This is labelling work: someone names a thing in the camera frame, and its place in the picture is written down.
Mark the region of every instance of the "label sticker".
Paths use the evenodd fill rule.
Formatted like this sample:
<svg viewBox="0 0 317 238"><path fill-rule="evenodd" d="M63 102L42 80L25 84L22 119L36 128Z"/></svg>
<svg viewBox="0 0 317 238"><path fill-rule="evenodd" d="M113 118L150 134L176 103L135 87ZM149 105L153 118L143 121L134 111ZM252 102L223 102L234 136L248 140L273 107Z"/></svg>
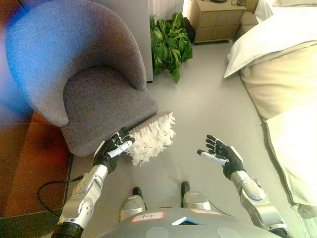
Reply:
<svg viewBox="0 0 317 238"><path fill-rule="evenodd" d="M219 212L214 212L214 211L209 211L209 210L204 210L204 209L191 209L193 213L197 214L210 214L210 215L222 215Z"/></svg>
<svg viewBox="0 0 317 238"><path fill-rule="evenodd" d="M154 221L165 218L165 212L152 212L134 217L131 222Z"/></svg>

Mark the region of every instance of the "bed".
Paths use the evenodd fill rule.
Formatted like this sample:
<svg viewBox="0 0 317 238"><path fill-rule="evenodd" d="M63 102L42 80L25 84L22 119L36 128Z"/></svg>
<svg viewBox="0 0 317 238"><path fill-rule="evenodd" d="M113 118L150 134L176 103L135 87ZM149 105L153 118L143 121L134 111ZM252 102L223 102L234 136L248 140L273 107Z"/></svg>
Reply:
<svg viewBox="0 0 317 238"><path fill-rule="evenodd" d="M289 203L299 217L309 214L301 217L304 237L316 238L317 7L273 7L269 1L260 0L257 10L266 5L260 23L231 48L225 77L240 71L266 124Z"/></svg>
<svg viewBox="0 0 317 238"><path fill-rule="evenodd" d="M274 4L274 1L275 0L259 0L257 8L254 12L254 16L258 22L262 22L273 15L284 16L286 18L301 17L302 15L310 17L317 16L317 7L314 6L314 4L317 5L316 1L311 1L310 6L301 5L301 7L298 7L298 5L281 7L278 6L279 2Z"/></svg>

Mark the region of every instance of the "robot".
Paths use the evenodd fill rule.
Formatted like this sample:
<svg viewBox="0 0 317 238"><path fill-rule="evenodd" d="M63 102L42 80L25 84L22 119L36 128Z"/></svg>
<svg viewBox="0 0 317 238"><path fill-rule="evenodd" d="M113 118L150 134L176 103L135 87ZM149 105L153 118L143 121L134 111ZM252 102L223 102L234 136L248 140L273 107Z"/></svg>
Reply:
<svg viewBox="0 0 317 238"><path fill-rule="evenodd" d="M80 238L90 221L107 174L113 172L119 155L134 142L122 128L110 140L103 141L94 154L94 164L73 190L64 205L52 238ZM208 152L197 153L219 163L224 175L233 182L242 206L254 226L213 210L200 192L191 191L183 182L180 208L148 211L140 188L134 188L120 208L119 223L99 238L292 238L278 210L269 202L258 179L251 179L243 160L233 146L207 135Z"/></svg>

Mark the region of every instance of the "beige bedspread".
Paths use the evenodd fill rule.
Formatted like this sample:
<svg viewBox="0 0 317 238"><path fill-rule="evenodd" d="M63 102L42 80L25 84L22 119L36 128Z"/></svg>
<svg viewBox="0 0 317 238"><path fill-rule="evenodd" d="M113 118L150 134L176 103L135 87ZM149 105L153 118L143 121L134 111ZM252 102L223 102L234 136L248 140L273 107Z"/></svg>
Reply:
<svg viewBox="0 0 317 238"><path fill-rule="evenodd" d="M303 237L317 237L317 41L258 58L242 80L265 119Z"/></svg>
<svg viewBox="0 0 317 238"><path fill-rule="evenodd" d="M255 59L242 80L264 119L317 103L317 41Z"/></svg>

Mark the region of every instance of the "gray armchair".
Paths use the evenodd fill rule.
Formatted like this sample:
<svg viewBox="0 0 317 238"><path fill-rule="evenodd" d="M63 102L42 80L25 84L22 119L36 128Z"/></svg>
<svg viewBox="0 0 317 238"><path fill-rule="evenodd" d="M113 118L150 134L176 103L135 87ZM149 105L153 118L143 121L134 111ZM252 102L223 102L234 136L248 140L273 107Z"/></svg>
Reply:
<svg viewBox="0 0 317 238"><path fill-rule="evenodd" d="M99 3L52 0L17 15L6 53L27 102L61 127L75 155L91 154L121 127L157 112L132 33Z"/></svg>

